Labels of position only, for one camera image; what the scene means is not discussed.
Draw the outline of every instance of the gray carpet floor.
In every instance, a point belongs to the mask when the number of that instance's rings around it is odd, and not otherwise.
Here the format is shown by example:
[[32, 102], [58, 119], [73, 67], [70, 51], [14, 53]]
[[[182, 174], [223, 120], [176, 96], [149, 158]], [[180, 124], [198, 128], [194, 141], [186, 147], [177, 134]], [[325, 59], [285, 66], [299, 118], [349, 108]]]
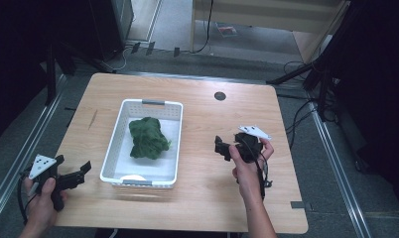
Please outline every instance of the gray carpet floor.
[[[111, 64], [118, 67], [120, 63], [123, 64], [122, 58], [117, 57]], [[152, 55], [146, 56], [143, 49], [137, 54], [128, 54], [126, 66], [117, 70], [121, 74], [134, 72], [220, 77], [221, 80], [260, 84], [266, 79], [274, 79], [285, 73], [283, 65], [277, 63], [188, 54], [174, 58], [172, 52], [166, 51], [153, 51]], [[35, 154], [55, 156], [72, 118], [72, 111], [66, 108], [77, 107], [94, 73], [92, 67], [77, 61], [76, 73], [66, 76], [63, 97], [35, 149]], [[280, 94], [279, 103], [284, 124], [286, 127], [290, 126], [295, 113], [306, 100], [284, 95], [306, 97], [306, 92], [302, 89], [299, 78], [276, 86], [276, 90]], [[0, 182], [44, 109], [46, 95], [45, 90], [37, 95], [0, 138]], [[307, 112], [309, 109], [304, 109], [300, 117]], [[391, 186], [377, 175], [369, 176], [357, 172], [340, 128], [335, 123], [328, 123], [328, 126], [373, 237], [399, 237], [399, 204]], [[279, 234], [280, 237], [356, 237], [312, 117], [308, 117], [297, 127], [292, 156], [303, 201], [309, 205], [306, 213], [310, 228], [304, 235]], [[13, 192], [0, 215], [0, 237], [17, 237], [22, 227], [17, 196]], [[94, 234], [95, 228], [54, 227], [47, 237], [94, 237]]]

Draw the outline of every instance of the light wood tabletop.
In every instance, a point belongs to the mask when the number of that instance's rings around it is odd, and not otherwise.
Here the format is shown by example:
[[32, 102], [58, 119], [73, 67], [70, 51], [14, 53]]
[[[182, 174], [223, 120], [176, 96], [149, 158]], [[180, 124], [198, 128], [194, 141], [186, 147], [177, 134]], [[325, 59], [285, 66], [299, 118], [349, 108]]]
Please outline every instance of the light wood tabletop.
[[[223, 92], [226, 98], [216, 100]], [[178, 178], [173, 188], [118, 187], [100, 171], [124, 99], [176, 101], [184, 105]], [[75, 111], [58, 155], [61, 174], [92, 169], [85, 183], [69, 189], [58, 226], [246, 232], [246, 214], [234, 162], [214, 151], [216, 135], [233, 144], [240, 125], [272, 136], [264, 200], [278, 233], [305, 233], [308, 222], [275, 89], [269, 85], [155, 76], [95, 74]]]

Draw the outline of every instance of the person's left hand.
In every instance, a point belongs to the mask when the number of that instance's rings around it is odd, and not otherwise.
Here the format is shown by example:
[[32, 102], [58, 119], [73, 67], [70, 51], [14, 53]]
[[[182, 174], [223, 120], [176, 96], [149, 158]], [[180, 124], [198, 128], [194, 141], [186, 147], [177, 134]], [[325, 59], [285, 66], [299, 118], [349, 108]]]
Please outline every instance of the person's left hand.
[[[54, 203], [51, 200], [55, 185], [54, 178], [46, 180], [41, 194], [36, 194], [29, 203], [29, 219], [20, 237], [41, 237], [55, 224], [58, 213], [54, 210]], [[33, 181], [26, 178], [24, 186], [27, 193], [29, 193], [33, 186]], [[66, 200], [67, 194], [61, 191], [61, 197]]]

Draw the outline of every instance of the floor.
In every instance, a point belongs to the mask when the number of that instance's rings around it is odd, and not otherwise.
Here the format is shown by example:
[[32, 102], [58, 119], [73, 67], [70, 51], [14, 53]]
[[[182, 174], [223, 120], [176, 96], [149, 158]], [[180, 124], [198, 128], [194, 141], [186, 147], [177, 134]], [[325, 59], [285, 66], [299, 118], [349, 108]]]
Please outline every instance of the floor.
[[[156, 14], [157, 19], [150, 37], [148, 33], [144, 34], [145, 41], [141, 41], [140, 51], [135, 54], [126, 51], [125, 58], [118, 57], [107, 64], [119, 68], [117, 73], [123, 74], [192, 75], [204, 79], [262, 84], [267, 79], [277, 78], [301, 65], [301, 57], [291, 32], [249, 26], [233, 25], [237, 36], [225, 38], [218, 31], [216, 23], [211, 23], [210, 38], [203, 51], [196, 55], [184, 52], [190, 46], [191, 4], [188, 0], [162, 0], [158, 11], [149, 15]], [[135, 15], [134, 24], [140, 19], [137, 12]], [[200, 49], [206, 41], [206, 23], [197, 21], [196, 25], [195, 49]], [[139, 42], [140, 39], [133, 39], [129, 44]], [[146, 48], [152, 42], [155, 48], [151, 55], [147, 55]], [[182, 51], [178, 57], [174, 57], [175, 48]], [[92, 74], [92, 68], [83, 65], [78, 67], [74, 76], [63, 76], [64, 92], [61, 100], [53, 108], [54, 115], [44, 129], [45, 133], [36, 140], [33, 154], [38, 152], [55, 156], [67, 131], [67, 123], [72, 118], [72, 110], [77, 107]], [[297, 77], [275, 86], [286, 127], [292, 124], [298, 108], [306, 102], [304, 98], [309, 96], [301, 87], [302, 81]], [[17, 155], [22, 153], [20, 145], [25, 145], [33, 125], [38, 122], [38, 116], [46, 110], [45, 98], [46, 91], [43, 91], [0, 139], [0, 186], [5, 182], [3, 178], [8, 176], [10, 167], [14, 166], [14, 160], [19, 158]], [[313, 105], [310, 104], [299, 117], [312, 110]], [[310, 115], [297, 127], [291, 151], [310, 230], [299, 236], [279, 236], [399, 237], [399, 204], [391, 185], [378, 175], [359, 173], [354, 167], [352, 151], [340, 126], [321, 123], [315, 113]], [[329, 136], [328, 140], [323, 139], [326, 135]], [[31, 158], [33, 154], [23, 157]], [[21, 229], [22, 221], [16, 203], [13, 195], [2, 204], [5, 208], [0, 214], [0, 237], [17, 236]], [[353, 219], [352, 211], [362, 214], [363, 222]], [[49, 237], [93, 237], [94, 234], [92, 228], [55, 227]]]

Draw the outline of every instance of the aluminum floor strip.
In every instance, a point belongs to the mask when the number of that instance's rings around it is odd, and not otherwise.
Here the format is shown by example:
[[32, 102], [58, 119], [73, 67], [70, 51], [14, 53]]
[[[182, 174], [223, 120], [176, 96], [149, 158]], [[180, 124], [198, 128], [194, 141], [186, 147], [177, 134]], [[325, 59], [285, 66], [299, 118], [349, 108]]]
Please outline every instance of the aluminum floor strip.
[[66, 84], [67, 80], [62, 74], [57, 83], [58, 94], [56, 98], [52, 101], [50, 105], [45, 106], [35, 127], [33, 128], [32, 132], [30, 133], [29, 137], [21, 148], [19, 154], [17, 155], [17, 158], [15, 159], [13, 165], [11, 166], [11, 169], [4, 177], [4, 180], [0, 185], [0, 215], [17, 184], [20, 172], [26, 168], [27, 164], [32, 159], [31, 156], [33, 155], [33, 152], [37, 147], [39, 140], [45, 132], [47, 125], [51, 121], [51, 118], [55, 110], [57, 109], [59, 102], [61, 101]]
[[335, 145], [333, 144], [329, 129], [327, 128], [326, 124], [321, 120], [320, 115], [316, 111], [316, 108], [317, 104], [310, 103], [311, 111], [315, 110], [313, 112], [314, 121], [317, 125], [318, 132], [320, 133], [324, 147], [327, 151], [327, 155], [332, 166], [332, 171], [335, 175], [336, 182], [338, 183], [339, 190], [341, 192], [342, 198], [344, 199], [345, 206], [348, 210], [351, 222], [356, 231], [356, 235], [359, 238], [370, 238], [372, 237], [372, 235], [370, 233], [369, 227], [360, 209], [357, 198], [354, 195], [350, 183], [348, 182], [347, 176], [336, 152]]

